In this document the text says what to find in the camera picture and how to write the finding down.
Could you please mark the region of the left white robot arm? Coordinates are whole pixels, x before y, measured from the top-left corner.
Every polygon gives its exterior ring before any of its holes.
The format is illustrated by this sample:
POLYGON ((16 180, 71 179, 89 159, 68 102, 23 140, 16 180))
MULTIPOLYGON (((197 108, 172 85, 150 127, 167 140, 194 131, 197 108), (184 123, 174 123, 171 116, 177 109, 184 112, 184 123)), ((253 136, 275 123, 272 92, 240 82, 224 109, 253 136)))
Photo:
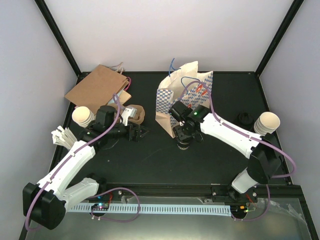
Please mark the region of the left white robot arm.
POLYGON ((108 192, 106 179, 91 173, 79 183, 70 186, 71 180, 110 139, 126 138, 139 141, 149 130, 129 121, 132 109, 124 110, 103 105, 96 118, 82 131, 65 157, 36 184, 28 183, 22 190, 25 227, 29 223, 53 230, 66 212, 86 199, 103 199, 108 192))

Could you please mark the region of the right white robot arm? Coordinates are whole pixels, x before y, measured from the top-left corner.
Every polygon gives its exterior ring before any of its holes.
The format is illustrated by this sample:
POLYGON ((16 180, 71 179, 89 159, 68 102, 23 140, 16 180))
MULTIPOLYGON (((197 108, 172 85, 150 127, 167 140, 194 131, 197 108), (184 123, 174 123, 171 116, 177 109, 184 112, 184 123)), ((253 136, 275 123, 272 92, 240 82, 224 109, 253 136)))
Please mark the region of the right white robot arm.
POLYGON ((273 145, 277 140, 272 134, 260 136, 245 130, 214 115, 203 105, 192 109, 177 101, 168 112, 178 122, 173 132, 180 149, 186 150, 192 141, 202 142, 202 135, 206 134, 233 147, 248 159, 247 167, 227 189, 228 198, 234 202, 240 201, 250 188, 268 184, 282 165, 282 157, 273 145))

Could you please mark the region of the blue checkered paper bag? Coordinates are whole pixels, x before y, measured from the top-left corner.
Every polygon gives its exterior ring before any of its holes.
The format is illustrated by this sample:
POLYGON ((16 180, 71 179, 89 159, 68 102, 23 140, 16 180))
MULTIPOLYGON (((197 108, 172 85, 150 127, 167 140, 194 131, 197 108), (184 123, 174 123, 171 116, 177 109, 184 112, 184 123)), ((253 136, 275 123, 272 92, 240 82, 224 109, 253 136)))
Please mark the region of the blue checkered paper bag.
POLYGON ((172 138, 175 137, 173 127, 179 122, 169 114, 169 109, 177 101, 193 109, 198 105, 209 107, 207 89, 192 81, 200 81, 211 89, 213 76, 213 71, 198 72, 197 61, 177 68, 173 67, 173 63, 170 64, 168 76, 160 82, 156 91, 155 120, 172 138))

